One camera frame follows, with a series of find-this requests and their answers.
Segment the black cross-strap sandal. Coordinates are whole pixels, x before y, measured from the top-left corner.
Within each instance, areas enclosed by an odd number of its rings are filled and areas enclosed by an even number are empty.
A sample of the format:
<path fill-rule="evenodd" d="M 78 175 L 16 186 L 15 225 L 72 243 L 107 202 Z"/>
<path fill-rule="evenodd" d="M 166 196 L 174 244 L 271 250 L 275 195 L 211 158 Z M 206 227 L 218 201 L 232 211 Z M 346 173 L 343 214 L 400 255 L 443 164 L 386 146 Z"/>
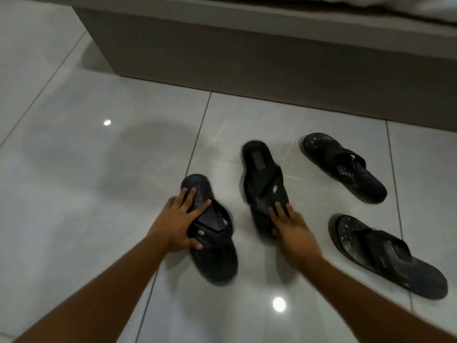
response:
<path fill-rule="evenodd" d="M 289 202 L 281 167 L 274 161 L 268 146 L 260 140 L 250 140 L 241 149 L 244 164 L 243 191 L 255 228 L 265 241 L 273 241 L 275 228 L 269 215 L 271 207 L 281 204 L 287 212 Z"/>
<path fill-rule="evenodd" d="M 201 275 L 214 285 L 226 285 L 238 271 L 231 214 L 215 199 L 206 176 L 191 174 L 182 181 L 180 187 L 197 190 L 189 212 L 211 200 L 211 205 L 188 227 L 187 235 L 203 246 L 200 250 L 191 249 L 192 260 Z"/>

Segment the person's left hand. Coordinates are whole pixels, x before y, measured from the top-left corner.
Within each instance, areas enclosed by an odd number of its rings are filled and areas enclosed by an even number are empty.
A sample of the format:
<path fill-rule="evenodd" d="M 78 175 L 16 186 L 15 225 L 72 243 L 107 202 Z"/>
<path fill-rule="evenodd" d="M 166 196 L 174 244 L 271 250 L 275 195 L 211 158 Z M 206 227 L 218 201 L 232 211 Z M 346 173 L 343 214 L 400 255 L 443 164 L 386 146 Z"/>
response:
<path fill-rule="evenodd" d="M 208 199 L 201 205 L 187 213 L 181 210 L 181 191 L 176 196 L 175 210 L 160 212 L 156 220 L 151 225 L 147 237 L 152 237 L 158 241 L 164 248 L 166 253 L 178 252 L 188 248 L 187 230 L 190 225 L 200 217 L 212 204 L 212 200 Z"/>

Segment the person's left forearm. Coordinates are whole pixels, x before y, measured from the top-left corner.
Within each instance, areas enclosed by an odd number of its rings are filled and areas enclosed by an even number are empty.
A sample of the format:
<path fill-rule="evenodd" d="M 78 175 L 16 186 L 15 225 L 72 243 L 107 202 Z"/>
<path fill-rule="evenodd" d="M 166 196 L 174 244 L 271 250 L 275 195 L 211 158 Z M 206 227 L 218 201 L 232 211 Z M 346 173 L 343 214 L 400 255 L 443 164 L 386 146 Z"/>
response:
<path fill-rule="evenodd" d="M 146 236 L 13 343 L 116 343 L 168 250 Z"/>

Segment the white bedsheet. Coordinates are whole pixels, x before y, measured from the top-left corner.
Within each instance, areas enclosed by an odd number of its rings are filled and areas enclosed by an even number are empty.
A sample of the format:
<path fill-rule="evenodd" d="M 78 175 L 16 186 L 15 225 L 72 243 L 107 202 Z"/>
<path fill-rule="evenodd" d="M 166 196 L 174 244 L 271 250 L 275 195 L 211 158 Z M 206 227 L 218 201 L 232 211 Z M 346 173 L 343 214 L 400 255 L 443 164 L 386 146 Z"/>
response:
<path fill-rule="evenodd" d="M 390 11 L 457 24 L 457 0 L 293 0 L 343 3 L 354 7 L 383 7 Z"/>

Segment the grey bed frame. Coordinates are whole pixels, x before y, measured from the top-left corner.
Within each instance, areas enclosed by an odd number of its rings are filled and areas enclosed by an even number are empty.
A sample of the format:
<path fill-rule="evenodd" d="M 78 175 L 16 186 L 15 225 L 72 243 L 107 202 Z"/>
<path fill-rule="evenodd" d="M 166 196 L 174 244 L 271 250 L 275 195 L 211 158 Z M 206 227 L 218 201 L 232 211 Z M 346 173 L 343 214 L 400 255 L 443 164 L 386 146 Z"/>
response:
<path fill-rule="evenodd" d="M 457 132 L 457 9 L 71 1 L 117 75 Z"/>

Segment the black patterned thong sandal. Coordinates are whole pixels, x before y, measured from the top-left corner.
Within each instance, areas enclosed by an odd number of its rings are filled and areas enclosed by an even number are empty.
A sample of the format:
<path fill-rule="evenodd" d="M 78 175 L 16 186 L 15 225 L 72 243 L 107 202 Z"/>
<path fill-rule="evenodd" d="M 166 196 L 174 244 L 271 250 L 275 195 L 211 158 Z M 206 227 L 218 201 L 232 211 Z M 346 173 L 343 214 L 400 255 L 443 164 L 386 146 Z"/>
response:
<path fill-rule="evenodd" d="M 366 161 L 328 134 L 314 132 L 306 135 L 301 141 L 301 150 L 311 162 L 361 201 L 380 204 L 386 199 L 386 187 L 367 170 Z"/>
<path fill-rule="evenodd" d="M 412 256 L 402 239 L 340 213 L 331 216 L 328 232 L 338 251 L 365 270 L 428 300 L 442 300 L 448 295 L 443 273 Z"/>

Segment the person's right hand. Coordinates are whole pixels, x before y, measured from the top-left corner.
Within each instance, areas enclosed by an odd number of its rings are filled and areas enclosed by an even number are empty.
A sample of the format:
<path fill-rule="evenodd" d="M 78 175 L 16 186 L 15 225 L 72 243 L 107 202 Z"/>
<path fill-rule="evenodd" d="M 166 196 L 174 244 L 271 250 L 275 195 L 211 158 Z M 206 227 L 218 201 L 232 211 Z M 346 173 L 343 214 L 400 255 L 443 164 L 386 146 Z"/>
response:
<path fill-rule="evenodd" d="M 290 203 L 283 207 L 276 202 L 268 213 L 275 227 L 281 231 L 282 238 L 277 238 L 277 243 L 290 267 L 303 273 L 325 261 L 304 217 Z"/>

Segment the person's right forearm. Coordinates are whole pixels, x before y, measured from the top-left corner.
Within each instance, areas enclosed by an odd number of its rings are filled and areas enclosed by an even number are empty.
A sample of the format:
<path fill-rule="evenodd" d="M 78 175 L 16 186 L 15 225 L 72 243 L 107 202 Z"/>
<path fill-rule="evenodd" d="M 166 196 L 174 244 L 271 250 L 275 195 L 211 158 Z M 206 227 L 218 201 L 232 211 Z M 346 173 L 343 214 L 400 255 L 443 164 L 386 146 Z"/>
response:
<path fill-rule="evenodd" d="M 300 260 L 299 270 L 359 343 L 457 343 L 457 337 L 384 298 L 322 257 Z"/>

